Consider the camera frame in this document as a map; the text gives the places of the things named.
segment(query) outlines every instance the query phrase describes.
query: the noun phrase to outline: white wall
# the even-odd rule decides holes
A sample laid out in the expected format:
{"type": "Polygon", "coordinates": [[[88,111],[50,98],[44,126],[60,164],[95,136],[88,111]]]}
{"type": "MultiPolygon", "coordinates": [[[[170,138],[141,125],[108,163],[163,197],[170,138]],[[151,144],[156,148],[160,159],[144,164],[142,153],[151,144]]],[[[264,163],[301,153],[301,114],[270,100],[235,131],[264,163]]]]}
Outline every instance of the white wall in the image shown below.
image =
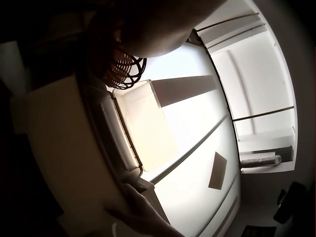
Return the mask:
{"type": "Polygon", "coordinates": [[[268,32],[263,32],[231,45],[226,51],[212,54],[235,119],[249,114],[240,98],[242,90],[227,51],[240,71],[253,114],[293,105],[289,102],[285,78],[268,32]]]}
{"type": "MultiPolygon", "coordinates": [[[[269,32],[231,44],[211,56],[234,119],[293,105],[291,82],[282,69],[269,32]]],[[[293,111],[287,110],[236,121],[239,151],[293,146],[295,122],[292,117],[293,111]]]]}
{"type": "Polygon", "coordinates": [[[228,20],[237,16],[243,16],[254,13],[244,0],[228,0],[214,11],[207,19],[198,24],[195,29],[199,30],[203,27],[228,20]]]}
{"type": "Polygon", "coordinates": [[[212,75],[217,85],[216,90],[162,108],[179,152],[163,166],[143,172],[142,178],[151,181],[198,143],[227,113],[227,106],[204,48],[184,44],[168,54],[147,60],[141,81],[212,75]]]}
{"type": "Polygon", "coordinates": [[[315,180],[315,47],[286,6],[273,0],[254,2],[286,60],[298,117],[295,170],[241,176],[242,201],[258,205],[275,203],[280,190],[287,190],[293,181],[309,187],[315,180]]]}

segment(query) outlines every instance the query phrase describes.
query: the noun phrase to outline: metal rail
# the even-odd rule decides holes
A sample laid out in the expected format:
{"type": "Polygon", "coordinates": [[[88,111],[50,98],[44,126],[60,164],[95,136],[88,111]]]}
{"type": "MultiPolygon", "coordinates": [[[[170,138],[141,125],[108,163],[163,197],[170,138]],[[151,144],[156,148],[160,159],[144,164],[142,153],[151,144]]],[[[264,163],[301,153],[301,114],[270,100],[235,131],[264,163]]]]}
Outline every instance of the metal rail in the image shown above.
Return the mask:
{"type": "Polygon", "coordinates": [[[260,117],[260,116],[264,116],[264,115],[268,115],[268,114],[278,113],[278,112],[282,112],[282,111],[289,110],[289,109],[294,109],[294,106],[286,107],[283,109],[277,109],[277,110],[273,110],[273,111],[266,112],[266,113],[251,115],[251,116],[247,116],[247,117],[243,117],[243,118],[237,118],[237,119],[234,119],[233,122],[245,120],[245,119],[252,119],[252,118],[256,118],[256,117],[260,117]]]}

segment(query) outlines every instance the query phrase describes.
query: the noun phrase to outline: black object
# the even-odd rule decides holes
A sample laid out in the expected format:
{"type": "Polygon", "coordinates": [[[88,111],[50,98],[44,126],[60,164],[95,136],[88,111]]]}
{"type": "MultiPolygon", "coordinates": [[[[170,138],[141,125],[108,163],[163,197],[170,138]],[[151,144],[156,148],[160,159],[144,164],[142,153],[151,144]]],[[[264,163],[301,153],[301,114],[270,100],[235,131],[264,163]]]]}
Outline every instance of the black object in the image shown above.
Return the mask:
{"type": "Polygon", "coordinates": [[[302,206],[305,196],[306,187],[300,183],[293,182],[273,219],[281,224],[287,222],[291,215],[302,206]]]}
{"type": "Polygon", "coordinates": [[[241,237],[274,237],[276,226],[246,226],[241,237]]]}
{"type": "Polygon", "coordinates": [[[286,191],[284,189],[281,190],[281,193],[279,195],[279,197],[277,198],[277,204],[281,205],[281,200],[283,199],[283,197],[285,196],[286,191]]]}

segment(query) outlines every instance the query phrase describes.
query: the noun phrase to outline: person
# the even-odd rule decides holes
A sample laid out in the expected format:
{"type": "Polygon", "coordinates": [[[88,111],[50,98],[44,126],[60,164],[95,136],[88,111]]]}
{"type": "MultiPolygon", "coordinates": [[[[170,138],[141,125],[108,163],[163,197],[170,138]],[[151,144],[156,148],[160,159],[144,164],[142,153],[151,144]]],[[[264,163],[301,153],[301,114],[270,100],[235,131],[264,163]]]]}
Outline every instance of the person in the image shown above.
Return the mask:
{"type": "Polygon", "coordinates": [[[129,184],[123,185],[124,194],[131,208],[131,213],[119,211],[113,205],[106,205],[105,210],[113,217],[140,234],[154,237],[184,237],[169,223],[162,219],[149,201],[129,184]]]}

